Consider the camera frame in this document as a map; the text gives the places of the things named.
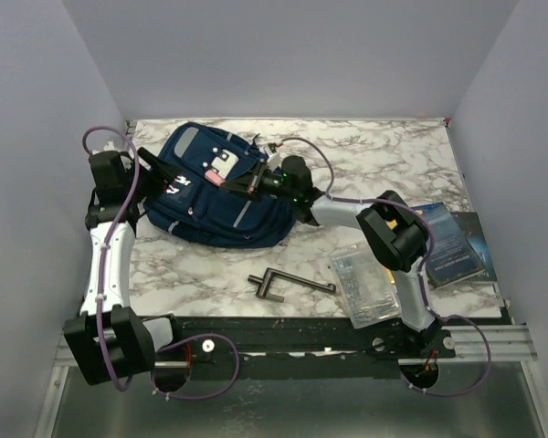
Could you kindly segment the pink eraser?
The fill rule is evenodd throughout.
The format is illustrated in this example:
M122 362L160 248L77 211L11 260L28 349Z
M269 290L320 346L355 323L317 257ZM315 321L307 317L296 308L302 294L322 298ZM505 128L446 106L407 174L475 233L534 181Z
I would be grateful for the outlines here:
M205 173L205 178L217 187L219 187L225 181L225 179L222 178L217 172L214 172L212 170L209 170Z

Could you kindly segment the navy blue student backpack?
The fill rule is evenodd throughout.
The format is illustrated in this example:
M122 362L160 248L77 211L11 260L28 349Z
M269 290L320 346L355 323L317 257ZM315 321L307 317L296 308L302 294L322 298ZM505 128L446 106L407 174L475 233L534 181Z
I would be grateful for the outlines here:
M171 235L213 247L267 248L277 245L295 225L288 203L269 196L244 199L205 178L212 170L226 181L266 161L254 141L187 122L171 134L158 158L182 169L155 202L145 204L150 223Z

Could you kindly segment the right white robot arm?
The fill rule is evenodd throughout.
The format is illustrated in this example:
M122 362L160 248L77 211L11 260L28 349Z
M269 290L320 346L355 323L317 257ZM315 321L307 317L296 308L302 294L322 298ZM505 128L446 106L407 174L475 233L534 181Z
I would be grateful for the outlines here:
M429 309L425 279L433 238L420 214L397 192L387 190L360 201L332 196L314 185L311 170L296 155L285 158L279 172L259 162L220 187L252 201L275 197L288 203L304 224L362 231L375 259L394 276L401 319L409 328L401 338L404 351L420 358L435 347L439 323Z

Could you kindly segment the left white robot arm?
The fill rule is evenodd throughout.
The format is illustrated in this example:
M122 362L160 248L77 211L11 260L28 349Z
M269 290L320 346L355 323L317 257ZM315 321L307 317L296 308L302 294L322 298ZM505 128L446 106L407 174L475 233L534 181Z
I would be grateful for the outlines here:
M180 170L144 148L135 158L97 152L89 164L95 182L85 217L90 274L79 313L65 322L63 335L85 381L97 385L153 370L156 354L175 360L183 353L173 318L137 316L129 291L139 204L163 194Z

